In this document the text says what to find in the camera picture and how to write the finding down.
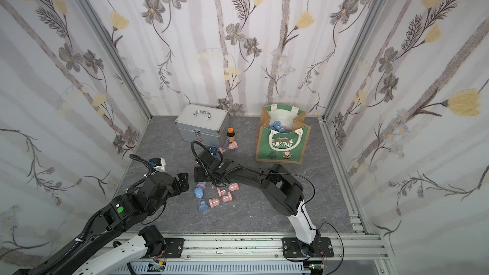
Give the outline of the pink hourglass small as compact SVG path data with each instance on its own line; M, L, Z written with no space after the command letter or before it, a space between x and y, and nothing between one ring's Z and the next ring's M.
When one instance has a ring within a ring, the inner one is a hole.
M229 185L228 190L230 192L238 191L239 190L239 185L237 183L232 183Z

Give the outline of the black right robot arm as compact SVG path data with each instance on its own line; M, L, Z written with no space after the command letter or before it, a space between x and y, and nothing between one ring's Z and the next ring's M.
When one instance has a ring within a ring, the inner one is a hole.
M211 182L216 188L235 183L257 188L275 211L289 219L295 237L282 239L285 259L305 262L314 258L334 257L331 241L322 237L320 228L313 224L306 210L306 205L316 194L315 186L310 185L313 194L306 199L304 187L297 179L302 178L310 183L309 179L289 173L280 164L265 169L250 168L225 159L222 154L216 157L198 141L191 142L191 152L200 167L195 174L196 182Z

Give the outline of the green burlap canvas bag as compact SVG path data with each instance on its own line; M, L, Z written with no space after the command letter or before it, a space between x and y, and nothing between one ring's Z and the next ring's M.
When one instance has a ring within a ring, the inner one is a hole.
M271 104L262 108L257 135L255 160L301 164L307 146L311 126L305 124L306 113L286 104ZM275 121L287 126L287 133L268 129Z

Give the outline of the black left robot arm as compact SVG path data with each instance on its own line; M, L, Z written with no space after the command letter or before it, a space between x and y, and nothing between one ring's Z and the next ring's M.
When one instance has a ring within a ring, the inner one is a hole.
M32 269L18 269L16 274L73 274L106 244L152 216L170 197L189 190L188 173L174 177L164 172L162 159L145 160L135 154L129 158L148 169L142 179L95 212L81 233L51 258Z

